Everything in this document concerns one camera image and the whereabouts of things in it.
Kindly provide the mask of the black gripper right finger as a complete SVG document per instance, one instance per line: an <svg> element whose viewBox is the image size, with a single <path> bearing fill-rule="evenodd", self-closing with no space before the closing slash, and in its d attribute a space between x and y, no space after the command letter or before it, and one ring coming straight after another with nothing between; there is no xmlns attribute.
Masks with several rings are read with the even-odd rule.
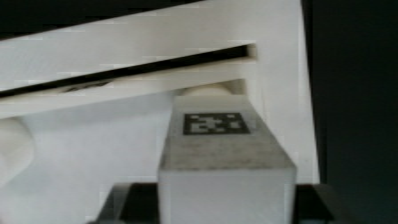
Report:
<svg viewBox="0 0 398 224"><path fill-rule="evenodd" d="M294 224L363 224L326 184L297 185Z"/></svg>

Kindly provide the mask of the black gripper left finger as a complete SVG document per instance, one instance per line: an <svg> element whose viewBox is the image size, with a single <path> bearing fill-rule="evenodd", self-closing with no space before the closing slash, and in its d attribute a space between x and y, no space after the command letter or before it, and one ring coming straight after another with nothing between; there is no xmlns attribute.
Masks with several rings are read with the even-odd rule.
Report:
<svg viewBox="0 0 398 224"><path fill-rule="evenodd" d="M155 183L114 185L98 218L88 224L161 224Z"/></svg>

